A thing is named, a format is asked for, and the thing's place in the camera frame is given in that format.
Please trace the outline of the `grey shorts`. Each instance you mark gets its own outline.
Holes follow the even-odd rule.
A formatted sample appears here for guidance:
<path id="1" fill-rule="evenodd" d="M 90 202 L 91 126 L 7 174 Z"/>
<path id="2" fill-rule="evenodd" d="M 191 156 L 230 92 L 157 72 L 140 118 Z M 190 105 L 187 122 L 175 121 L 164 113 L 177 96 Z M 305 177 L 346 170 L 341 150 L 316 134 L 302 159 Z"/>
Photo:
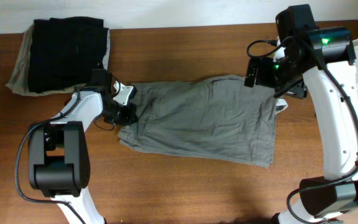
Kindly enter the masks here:
<path id="1" fill-rule="evenodd" d="M 288 107 L 274 98 L 274 89 L 246 87 L 237 75 L 134 86 L 139 120 L 121 128 L 121 144 L 138 152 L 264 168 L 273 162 L 277 114 Z"/>

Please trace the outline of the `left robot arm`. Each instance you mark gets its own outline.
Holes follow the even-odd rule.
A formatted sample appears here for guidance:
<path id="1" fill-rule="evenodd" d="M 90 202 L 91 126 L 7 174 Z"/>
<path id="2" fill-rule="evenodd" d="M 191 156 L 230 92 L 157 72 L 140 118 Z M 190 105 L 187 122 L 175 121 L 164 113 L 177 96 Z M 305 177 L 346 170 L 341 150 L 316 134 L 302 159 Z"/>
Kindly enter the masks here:
<path id="1" fill-rule="evenodd" d="M 137 121 L 134 86 L 116 84 L 83 87 L 74 92 L 56 116 L 35 124 L 29 133 L 28 171 L 33 189 L 44 203 L 58 205 L 69 223 L 105 223 L 97 211 L 88 184 L 91 167 L 85 132 L 98 117 L 106 123 Z"/>

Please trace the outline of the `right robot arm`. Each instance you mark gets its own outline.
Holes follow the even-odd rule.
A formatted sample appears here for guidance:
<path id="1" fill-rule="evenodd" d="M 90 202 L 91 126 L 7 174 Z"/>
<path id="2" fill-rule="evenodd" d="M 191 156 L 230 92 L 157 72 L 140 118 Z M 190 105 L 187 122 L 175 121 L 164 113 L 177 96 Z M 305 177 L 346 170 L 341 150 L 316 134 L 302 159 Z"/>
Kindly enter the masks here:
<path id="1" fill-rule="evenodd" d="M 279 28 L 274 49 L 252 55 L 246 85 L 276 96 L 304 83 L 313 100 L 323 143 L 323 175 L 303 179 L 274 223 L 335 223 L 358 209 L 358 59 L 345 27 Z"/>

